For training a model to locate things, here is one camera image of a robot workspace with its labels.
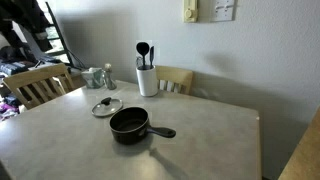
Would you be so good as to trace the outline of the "glass pot lid black knob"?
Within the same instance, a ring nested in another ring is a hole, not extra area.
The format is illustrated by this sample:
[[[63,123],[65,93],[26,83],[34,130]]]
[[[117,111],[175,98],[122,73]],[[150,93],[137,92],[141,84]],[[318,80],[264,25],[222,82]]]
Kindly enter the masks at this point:
[[[91,110],[91,113],[96,117],[106,117],[113,115],[123,107],[123,103],[120,99],[114,99],[111,97],[104,98],[97,103]]]

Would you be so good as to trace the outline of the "white utensil holder crock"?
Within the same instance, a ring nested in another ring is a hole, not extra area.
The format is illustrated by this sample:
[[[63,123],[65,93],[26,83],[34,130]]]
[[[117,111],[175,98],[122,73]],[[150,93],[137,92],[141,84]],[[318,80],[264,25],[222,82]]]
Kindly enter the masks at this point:
[[[144,97],[151,97],[158,93],[157,74],[154,66],[142,66],[136,69],[140,94]]]

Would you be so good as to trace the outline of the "black plastic spatula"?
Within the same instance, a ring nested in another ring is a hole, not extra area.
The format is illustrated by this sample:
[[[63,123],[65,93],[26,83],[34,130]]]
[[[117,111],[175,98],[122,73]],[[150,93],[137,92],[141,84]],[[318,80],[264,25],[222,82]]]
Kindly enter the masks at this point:
[[[153,68],[153,60],[154,60],[154,46],[150,48],[150,69]]]

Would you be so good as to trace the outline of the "black plastic ladle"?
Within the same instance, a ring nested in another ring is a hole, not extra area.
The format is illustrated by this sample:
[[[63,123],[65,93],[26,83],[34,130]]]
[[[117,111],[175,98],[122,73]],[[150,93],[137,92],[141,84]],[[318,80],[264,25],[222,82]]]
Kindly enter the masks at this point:
[[[136,45],[136,50],[137,52],[140,54],[140,56],[143,59],[143,65],[138,67],[139,70],[146,70],[147,69],[147,65],[146,65],[146,60],[145,60],[145,56],[149,53],[149,44],[146,42],[139,42]]]

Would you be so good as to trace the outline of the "green patterned tissue box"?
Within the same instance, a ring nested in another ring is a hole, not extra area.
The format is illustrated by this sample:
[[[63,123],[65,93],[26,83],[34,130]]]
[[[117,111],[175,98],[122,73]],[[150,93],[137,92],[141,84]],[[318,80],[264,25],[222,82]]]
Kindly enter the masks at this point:
[[[90,89],[97,89],[103,86],[102,69],[89,68],[81,73],[82,78],[86,81],[86,87]]]

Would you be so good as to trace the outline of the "wooden chair left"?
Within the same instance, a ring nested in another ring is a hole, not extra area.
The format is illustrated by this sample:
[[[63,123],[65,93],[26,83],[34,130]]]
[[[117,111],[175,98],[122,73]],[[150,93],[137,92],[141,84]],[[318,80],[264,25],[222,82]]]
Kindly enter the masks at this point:
[[[62,63],[8,76],[3,82],[27,109],[75,89],[71,75]]]

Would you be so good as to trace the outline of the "wooden furniture edge right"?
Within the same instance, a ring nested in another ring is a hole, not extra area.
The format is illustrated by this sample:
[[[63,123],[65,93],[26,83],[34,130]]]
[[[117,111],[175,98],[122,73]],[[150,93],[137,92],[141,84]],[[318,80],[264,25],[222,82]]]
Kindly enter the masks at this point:
[[[320,108],[278,180],[320,180]]]

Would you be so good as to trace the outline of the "beige wall thermostat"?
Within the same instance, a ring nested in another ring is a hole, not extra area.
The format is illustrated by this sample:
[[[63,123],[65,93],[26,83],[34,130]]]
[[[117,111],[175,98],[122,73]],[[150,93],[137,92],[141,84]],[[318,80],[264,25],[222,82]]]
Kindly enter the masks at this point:
[[[183,0],[183,21],[196,22],[198,18],[198,0]]]

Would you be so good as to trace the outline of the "white light switch plate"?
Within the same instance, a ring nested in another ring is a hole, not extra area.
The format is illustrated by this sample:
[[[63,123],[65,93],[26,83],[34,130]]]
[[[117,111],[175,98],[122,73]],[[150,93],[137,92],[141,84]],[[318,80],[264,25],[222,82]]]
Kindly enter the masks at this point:
[[[212,22],[225,22],[233,20],[235,0],[213,0],[212,1]]]

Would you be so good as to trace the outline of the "black ladder frame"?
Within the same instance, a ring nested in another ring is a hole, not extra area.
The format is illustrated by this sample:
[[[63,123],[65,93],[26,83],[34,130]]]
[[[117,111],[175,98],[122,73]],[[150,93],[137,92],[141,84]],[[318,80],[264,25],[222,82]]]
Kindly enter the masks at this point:
[[[52,48],[46,54],[74,68],[85,68],[83,62],[67,47],[55,15],[48,2],[45,2],[50,26],[47,28],[48,41]]]

